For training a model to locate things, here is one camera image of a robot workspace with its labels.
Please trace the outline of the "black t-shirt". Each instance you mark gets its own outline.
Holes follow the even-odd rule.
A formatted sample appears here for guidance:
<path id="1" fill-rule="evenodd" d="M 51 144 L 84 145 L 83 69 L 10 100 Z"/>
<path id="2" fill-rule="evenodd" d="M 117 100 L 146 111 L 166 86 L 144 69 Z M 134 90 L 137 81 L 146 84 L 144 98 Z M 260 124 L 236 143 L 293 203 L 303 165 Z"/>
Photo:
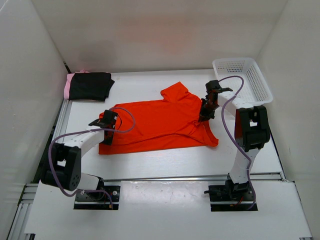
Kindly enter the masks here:
<path id="1" fill-rule="evenodd" d="M 71 80 L 69 100 L 104 102 L 114 83 L 108 72 L 76 73 Z"/>

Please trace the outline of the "orange t-shirt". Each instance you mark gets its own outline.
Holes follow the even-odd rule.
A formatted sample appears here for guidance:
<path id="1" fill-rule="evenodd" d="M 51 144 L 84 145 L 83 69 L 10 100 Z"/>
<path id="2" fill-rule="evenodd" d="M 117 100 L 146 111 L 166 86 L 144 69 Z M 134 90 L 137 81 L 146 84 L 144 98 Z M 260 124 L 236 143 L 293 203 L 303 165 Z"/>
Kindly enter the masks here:
<path id="1" fill-rule="evenodd" d="M 188 147 L 217 147 L 208 121 L 199 122 L 201 99 L 177 82 L 160 92 L 162 99 L 119 103 L 111 145 L 100 155 L 128 154 Z"/>

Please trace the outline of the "pink t-shirt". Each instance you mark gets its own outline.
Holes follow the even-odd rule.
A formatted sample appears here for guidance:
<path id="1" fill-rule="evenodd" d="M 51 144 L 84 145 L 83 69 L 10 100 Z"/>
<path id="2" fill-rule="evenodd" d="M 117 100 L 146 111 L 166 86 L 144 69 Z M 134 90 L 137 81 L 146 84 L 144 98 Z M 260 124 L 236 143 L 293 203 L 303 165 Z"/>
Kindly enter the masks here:
<path id="1" fill-rule="evenodd" d="M 65 83 L 65 86 L 64 86 L 64 91 L 63 91 L 63 96 L 64 96 L 64 99 L 66 100 L 69 100 L 70 99 L 70 88 L 71 88 L 71 81 L 72 81 L 72 78 L 74 77 L 75 74 L 87 74 L 89 73 L 89 71 L 86 71 L 86 70 L 80 70 L 78 72 L 75 72 L 75 73 L 69 73 L 67 74 L 66 76 L 66 83 Z"/>

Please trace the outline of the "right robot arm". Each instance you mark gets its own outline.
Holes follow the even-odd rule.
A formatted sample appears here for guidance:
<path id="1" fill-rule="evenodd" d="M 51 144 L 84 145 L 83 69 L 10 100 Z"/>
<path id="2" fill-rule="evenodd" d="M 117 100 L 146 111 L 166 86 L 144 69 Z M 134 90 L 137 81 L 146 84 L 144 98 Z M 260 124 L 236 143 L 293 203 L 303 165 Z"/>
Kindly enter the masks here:
<path id="1" fill-rule="evenodd" d="M 224 193 L 230 200 L 236 200 L 243 193 L 241 185 L 250 183 L 250 171 L 256 156 L 270 140 L 267 109 L 263 105 L 245 102 L 231 88 L 221 87 L 218 80 L 209 81 L 205 87 L 206 96 L 201 100 L 198 121 L 213 119 L 216 109 L 221 108 L 222 124 L 237 148 L 228 174 L 231 183 L 225 186 Z"/>

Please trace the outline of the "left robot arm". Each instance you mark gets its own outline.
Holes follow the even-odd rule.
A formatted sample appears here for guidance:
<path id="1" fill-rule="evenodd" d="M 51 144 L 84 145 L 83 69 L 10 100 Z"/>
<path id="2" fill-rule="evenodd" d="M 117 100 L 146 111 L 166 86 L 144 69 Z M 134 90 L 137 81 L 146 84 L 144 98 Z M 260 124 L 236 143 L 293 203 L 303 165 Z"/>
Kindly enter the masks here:
<path id="1" fill-rule="evenodd" d="M 110 145 L 116 129 L 118 113 L 105 110 L 103 117 L 89 124 L 86 130 L 66 133 L 54 138 L 49 145 L 48 160 L 43 165 L 43 184 L 67 191 L 82 184 L 82 157 L 100 143 Z"/>

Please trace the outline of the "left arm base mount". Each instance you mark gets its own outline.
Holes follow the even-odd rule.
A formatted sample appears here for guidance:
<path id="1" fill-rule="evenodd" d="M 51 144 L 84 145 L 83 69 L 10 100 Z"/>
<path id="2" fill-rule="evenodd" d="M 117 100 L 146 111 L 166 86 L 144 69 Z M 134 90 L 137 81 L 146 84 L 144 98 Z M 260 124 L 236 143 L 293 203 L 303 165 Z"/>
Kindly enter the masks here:
<path id="1" fill-rule="evenodd" d="M 74 200 L 74 210 L 106 210 L 116 211 L 119 209 L 121 186 L 115 183 L 108 184 L 105 182 L 100 184 L 100 189 L 104 190 L 111 197 L 110 198 L 104 192 L 91 192 L 80 194 L 77 193 Z"/>

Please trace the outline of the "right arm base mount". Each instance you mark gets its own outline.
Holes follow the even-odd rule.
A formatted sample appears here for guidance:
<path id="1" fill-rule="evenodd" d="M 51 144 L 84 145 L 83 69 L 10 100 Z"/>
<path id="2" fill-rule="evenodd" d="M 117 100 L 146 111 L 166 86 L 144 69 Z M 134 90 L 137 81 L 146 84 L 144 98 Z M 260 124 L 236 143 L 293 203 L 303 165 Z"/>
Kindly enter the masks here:
<path id="1" fill-rule="evenodd" d="M 228 191 L 225 185 L 209 185 L 208 190 L 203 193 L 209 196 L 211 212 L 258 211 L 250 186 L 244 191 L 232 192 Z"/>

